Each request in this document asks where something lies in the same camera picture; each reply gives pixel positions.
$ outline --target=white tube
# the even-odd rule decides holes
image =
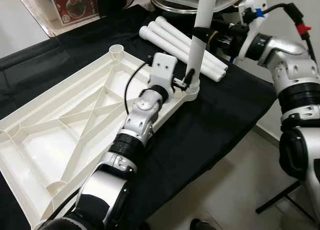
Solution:
[[[155,44],[156,46],[160,47],[167,53],[175,56],[179,60],[184,63],[188,62],[189,56],[184,53],[182,50],[175,47],[173,44],[167,42],[165,39],[161,38],[157,34],[153,33],[147,26],[142,26],[139,35],[142,39],[148,40],[151,43]],[[215,82],[219,82],[223,75],[219,75],[216,72],[212,71],[210,68],[206,67],[205,65],[201,66],[201,73],[205,76],[209,77],[210,79],[214,80]]]
[[[169,22],[167,22],[167,20],[164,17],[162,17],[162,16],[157,17],[155,19],[155,22],[161,28],[166,30],[168,33],[170,33],[171,35],[173,35],[177,39],[181,40],[187,46],[191,47],[192,40],[188,36],[183,34],[180,30],[178,30],[173,25],[171,25]],[[204,52],[204,57],[206,59],[208,59],[210,62],[212,62],[213,64],[218,65],[221,69],[223,69],[223,70],[227,70],[228,69],[228,66],[225,63],[223,63],[221,60],[216,58],[214,55],[210,54],[208,51]]]
[[[189,55],[190,47],[183,43],[181,40],[175,38],[173,35],[168,33],[166,30],[162,29],[157,23],[151,21],[148,25],[149,29],[151,29],[154,33],[159,35],[161,38],[165,39],[169,43],[173,44],[184,53]],[[210,62],[208,59],[203,58],[202,65],[207,66],[208,68],[212,69],[213,71],[217,72],[218,74],[225,75],[226,71],[221,69],[220,66],[216,65],[215,63]]]
[[[214,8],[217,0],[199,0],[198,10],[195,17],[195,27],[209,28],[214,13]],[[192,78],[190,85],[190,91],[196,91],[199,88],[200,81],[200,69],[202,59],[204,57],[206,43],[199,38],[193,36],[192,44],[189,54],[188,64],[186,66],[186,72],[188,73],[191,69],[195,69],[195,73]]]

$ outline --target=table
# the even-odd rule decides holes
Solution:
[[[146,61],[161,49],[142,40],[139,28],[156,12],[133,6],[0,59],[0,118],[105,54],[113,44]],[[221,82],[200,76],[200,92],[157,131],[139,167],[128,202],[126,229],[135,230],[188,183],[212,168],[247,134],[276,99],[273,86],[225,61]],[[186,65],[179,62],[176,76]],[[28,229],[21,209],[0,178],[1,229]]]

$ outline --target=white plastic pipe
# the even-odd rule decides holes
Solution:
[[[181,40],[175,38],[173,35],[168,33],[166,30],[162,29],[156,22],[151,21],[148,25],[149,29],[151,29],[154,33],[159,35],[161,38],[165,39],[169,43],[173,44],[184,53],[189,55],[190,47],[183,43]],[[218,74],[225,75],[226,71],[222,69],[220,66],[216,65],[215,63],[210,62],[207,58],[203,58],[202,65],[212,69],[213,71],[217,72]]]
[[[166,30],[168,33],[170,33],[171,35],[173,35],[174,37],[176,37],[177,39],[185,43],[187,46],[191,47],[192,40],[188,36],[183,34],[180,30],[178,30],[173,25],[171,25],[169,22],[167,22],[167,20],[164,17],[162,16],[157,17],[155,19],[155,22],[162,29]],[[214,55],[210,54],[208,51],[204,52],[204,57],[208,59],[210,62],[212,62],[213,64],[219,66],[221,69],[223,70],[228,69],[228,66],[225,63],[223,63],[221,60],[216,58]]]
[[[195,17],[195,27],[210,28],[214,8],[217,0],[199,0],[198,10]],[[200,69],[202,58],[205,53],[206,43],[199,38],[193,36],[191,49],[189,54],[189,61],[186,66],[186,72],[188,73],[191,69],[195,69],[195,73],[192,78],[190,85],[190,91],[196,91],[199,88],[200,81]]]
[[[184,53],[182,50],[175,47],[173,44],[167,42],[165,39],[161,38],[157,34],[155,34],[151,29],[147,26],[142,26],[139,35],[142,39],[148,40],[151,43],[155,44],[156,46],[160,47],[167,53],[175,56],[179,60],[184,63],[188,62],[189,56]],[[201,73],[205,76],[209,77],[210,79],[214,80],[215,82],[219,82],[224,75],[218,74],[214,72],[212,69],[206,67],[205,65],[200,66]]]

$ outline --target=floor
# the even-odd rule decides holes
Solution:
[[[286,200],[261,215],[255,213],[256,207],[295,181],[281,170],[278,158],[276,147],[250,131],[210,171],[151,216],[151,229],[189,230],[190,221],[201,218],[218,230],[314,230]],[[300,188],[292,197],[301,192],[306,195]]]

